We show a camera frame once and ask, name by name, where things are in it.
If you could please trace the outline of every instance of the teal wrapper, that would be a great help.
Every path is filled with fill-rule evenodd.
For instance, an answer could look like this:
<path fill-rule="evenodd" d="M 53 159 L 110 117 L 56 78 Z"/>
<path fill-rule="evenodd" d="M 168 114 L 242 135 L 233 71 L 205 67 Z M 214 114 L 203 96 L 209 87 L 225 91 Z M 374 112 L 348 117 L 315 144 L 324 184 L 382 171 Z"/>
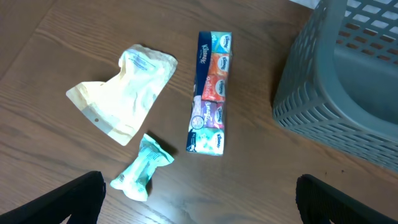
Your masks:
<path fill-rule="evenodd" d="M 231 51 L 231 32 L 211 32 L 211 51 L 228 54 Z"/>
<path fill-rule="evenodd" d="M 111 187 L 123 190 L 124 194 L 137 201 L 146 201 L 148 193 L 145 186 L 155 172 L 156 167 L 166 166 L 174 161 L 149 135 L 144 134 L 139 145 L 138 158 L 116 179 Z"/>
<path fill-rule="evenodd" d="M 224 130 L 218 128 L 201 128 L 193 130 L 189 135 L 191 141 L 188 152 L 199 152 L 220 156 L 224 150 Z"/>

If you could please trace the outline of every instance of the wood grain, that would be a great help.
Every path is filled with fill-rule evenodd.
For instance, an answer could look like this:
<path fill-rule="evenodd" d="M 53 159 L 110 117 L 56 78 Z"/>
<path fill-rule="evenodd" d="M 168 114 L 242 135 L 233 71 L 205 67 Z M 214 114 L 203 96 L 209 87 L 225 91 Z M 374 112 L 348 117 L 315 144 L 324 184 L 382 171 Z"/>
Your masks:
<path fill-rule="evenodd" d="M 146 203 L 107 185 L 99 223 L 301 223 L 295 182 L 302 174 L 398 219 L 396 173 L 284 131 L 271 118 L 272 93 L 309 15 L 287 0 L 57 1 L 0 81 L 0 212 L 89 170 L 108 184 L 151 132 L 178 151 L 174 163 L 156 170 Z M 184 150 L 200 30 L 234 35 L 222 157 Z M 171 54 L 178 67 L 122 147 L 65 92 L 118 73 L 132 44 Z"/>
<path fill-rule="evenodd" d="M 0 80 L 55 0 L 0 0 Z"/>

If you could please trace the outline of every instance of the gray plastic basket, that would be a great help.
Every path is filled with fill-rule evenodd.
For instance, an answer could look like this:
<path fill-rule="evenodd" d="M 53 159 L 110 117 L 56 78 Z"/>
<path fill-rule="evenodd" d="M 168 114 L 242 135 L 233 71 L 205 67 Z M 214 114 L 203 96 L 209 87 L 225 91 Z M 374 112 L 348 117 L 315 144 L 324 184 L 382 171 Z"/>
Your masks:
<path fill-rule="evenodd" d="M 295 40 L 273 117 L 398 171 L 398 0 L 323 0 Z"/>

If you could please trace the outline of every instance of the crumpled plastic bag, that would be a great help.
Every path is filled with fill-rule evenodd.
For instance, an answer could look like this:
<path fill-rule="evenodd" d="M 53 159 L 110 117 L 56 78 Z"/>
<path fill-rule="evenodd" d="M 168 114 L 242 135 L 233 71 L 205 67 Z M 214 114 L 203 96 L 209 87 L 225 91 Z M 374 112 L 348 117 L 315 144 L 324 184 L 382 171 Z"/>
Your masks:
<path fill-rule="evenodd" d="M 124 194 L 137 201 L 146 201 L 148 193 L 145 188 L 155 172 L 156 167 L 166 166 L 174 161 L 149 135 L 145 134 L 139 145 L 137 159 L 116 179 L 111 187 L 123 190 Z"/>
<path fill-rule="evenodd" d="M 100 130 L 125 146 L 177 68 L 171 55 L 139 44 L 123 52 L 120 72 L 104 82 L 82 82 L 68 98 Z"/>

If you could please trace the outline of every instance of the pocket tissue pack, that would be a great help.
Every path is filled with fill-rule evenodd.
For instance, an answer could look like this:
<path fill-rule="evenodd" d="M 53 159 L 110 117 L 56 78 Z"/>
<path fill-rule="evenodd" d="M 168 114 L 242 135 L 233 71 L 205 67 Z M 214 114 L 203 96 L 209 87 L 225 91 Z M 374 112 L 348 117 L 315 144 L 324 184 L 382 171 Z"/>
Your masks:
<path fill-rule="evenodd" d="M 177 60 L 139 44 L 123 52 L 120 72 L 105 82 L 82 82 L 68 98 L 97 128 L 125 146 L 137 133 Z"/>
<path fill-rule="evenodd" d="M 230 32 L 199 32 L 188 152 L 214 156 L 224 152 L 224 103 L 231 43 Z"/>
<path fill-rule="evenodd" d="M 156 167 L 166 166 L 174 161 L 159 144 L 147 134 L 141 140 L 137 159 L 116 179 L 111 187 L 123 190 L 124 194 L 137 201 L 144 202 L 148 198 L 145 188 L 155 172 Z"/>

